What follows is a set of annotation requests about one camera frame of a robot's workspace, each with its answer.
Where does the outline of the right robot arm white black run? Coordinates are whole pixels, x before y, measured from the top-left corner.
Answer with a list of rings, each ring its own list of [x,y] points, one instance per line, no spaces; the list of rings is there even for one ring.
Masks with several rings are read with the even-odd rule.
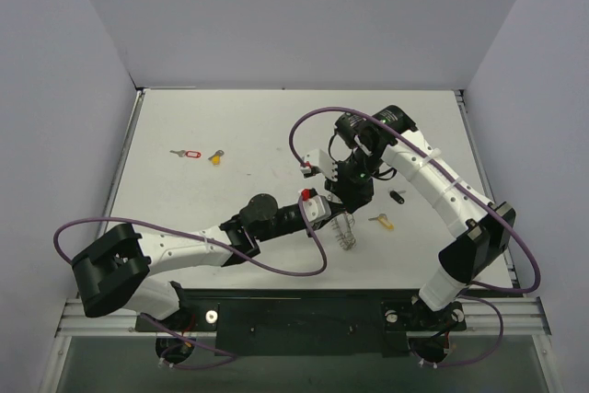
[[[379,169],[387,165],[431,205],[453,237],[438,254],[438,270],[410,307],[417,325],[434,326],[444,317],[445,308],[504,253],[514,209],[471,188],[397,106],[390,105],[372,117],[346,111],[336,120],[334,133],[350,155],[336,160],[329,150],[319,151],[307,154],[305,163],[325,176],[327,191],[348,213],[372,200]]]

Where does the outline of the metal disc with keyrings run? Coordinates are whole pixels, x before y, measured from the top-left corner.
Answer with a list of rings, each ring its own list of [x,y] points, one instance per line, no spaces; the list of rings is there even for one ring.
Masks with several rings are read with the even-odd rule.
[[[343,250],[351,250],[356,245],[356,238],[352,228],[355,220],[352,214],[339,214],[330,220],[330,226],[335,235],[337,243]]]

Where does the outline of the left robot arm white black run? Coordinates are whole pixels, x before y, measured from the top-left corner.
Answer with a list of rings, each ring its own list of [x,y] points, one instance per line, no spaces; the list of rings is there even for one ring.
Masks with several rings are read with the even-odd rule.
[[[326,197],[305,190],[300,202],[284,207],[269,194],[256,195],[228,221],[196,233],[155,227],[139,233],[131,223],[116,225],[72,259],[84,312],[100,318],[126,308],[158,319],[167,329],[181,329],[190,316],[181,287],[161,283],[155,275],[253,262],[261,241],[311,232],[335,213]]]

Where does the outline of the key with black tag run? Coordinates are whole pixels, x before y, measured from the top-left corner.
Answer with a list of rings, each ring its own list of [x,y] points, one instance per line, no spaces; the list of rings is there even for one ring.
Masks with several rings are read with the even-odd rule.
[[[403,193],[404,193],[404,191],[392,190],[388,194],[396,203],[403,204],[405,202],[405,199],[403,197]]]

